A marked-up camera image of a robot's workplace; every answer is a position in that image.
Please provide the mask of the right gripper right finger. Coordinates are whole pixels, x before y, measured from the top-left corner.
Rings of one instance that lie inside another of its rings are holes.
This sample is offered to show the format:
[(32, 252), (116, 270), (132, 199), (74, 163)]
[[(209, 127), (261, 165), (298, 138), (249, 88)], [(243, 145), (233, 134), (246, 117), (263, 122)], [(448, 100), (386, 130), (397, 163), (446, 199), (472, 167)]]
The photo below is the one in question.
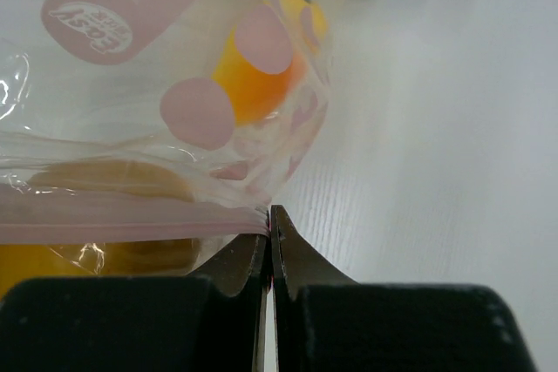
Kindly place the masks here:
[(269, 211), (281, 371), (533, 371), (505, 301), (473, 284), (352, 280)]

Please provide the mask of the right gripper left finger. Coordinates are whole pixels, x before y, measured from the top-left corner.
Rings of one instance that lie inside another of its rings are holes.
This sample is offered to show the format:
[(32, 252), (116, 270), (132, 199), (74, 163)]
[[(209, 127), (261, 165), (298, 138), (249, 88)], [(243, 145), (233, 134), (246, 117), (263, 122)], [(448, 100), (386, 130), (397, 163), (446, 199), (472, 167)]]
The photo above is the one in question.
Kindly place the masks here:
[(240, 235), (185, 276), (23, 281), (1, 302), (1, 368), (260, 371), (268, 247)]

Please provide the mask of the orange fake fruit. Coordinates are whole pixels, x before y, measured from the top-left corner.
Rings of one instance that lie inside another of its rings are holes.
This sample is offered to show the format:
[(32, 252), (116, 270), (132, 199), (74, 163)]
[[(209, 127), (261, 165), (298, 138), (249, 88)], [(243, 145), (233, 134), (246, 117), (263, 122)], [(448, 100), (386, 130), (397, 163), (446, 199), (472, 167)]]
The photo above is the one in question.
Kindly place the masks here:
[(198, 239), (165, 239), (193, 202), (163, 167), (118, 159), (60, 163), (1, 186), (1, 291), (41, 276), (184, 274)]

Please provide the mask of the clear zip top bag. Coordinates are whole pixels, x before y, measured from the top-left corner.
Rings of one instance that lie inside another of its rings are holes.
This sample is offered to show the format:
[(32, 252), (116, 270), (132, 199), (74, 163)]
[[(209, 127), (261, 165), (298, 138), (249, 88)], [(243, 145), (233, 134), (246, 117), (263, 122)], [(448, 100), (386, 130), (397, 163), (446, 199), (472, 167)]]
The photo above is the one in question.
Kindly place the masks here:
[(60, 163), (118, 159), (163, 167), (194, 196), (165, 239), (203, 252), (267, 232), (267, 207), (319, 132), (330, 95), (329, 31), (266, 118), (237, 126), (213, 80), (231, 30), (279, 0), (1, 0), (1, 186)]

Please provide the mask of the yellow fake banana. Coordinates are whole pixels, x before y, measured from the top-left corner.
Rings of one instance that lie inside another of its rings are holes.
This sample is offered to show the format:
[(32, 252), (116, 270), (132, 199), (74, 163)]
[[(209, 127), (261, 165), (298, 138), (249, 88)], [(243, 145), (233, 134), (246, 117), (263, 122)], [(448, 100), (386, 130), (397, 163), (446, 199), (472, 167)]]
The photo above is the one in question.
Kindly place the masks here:
[(213, 72), (227, 93), (235, 124), (254, 124), (274, 112), (307, 71), (304, 51), (291, 41), (284, 22), (314, 54), (329, 31), (315, 0), (279, 0), (283, 17), (270, 2), (250, 8), (233, 27)]

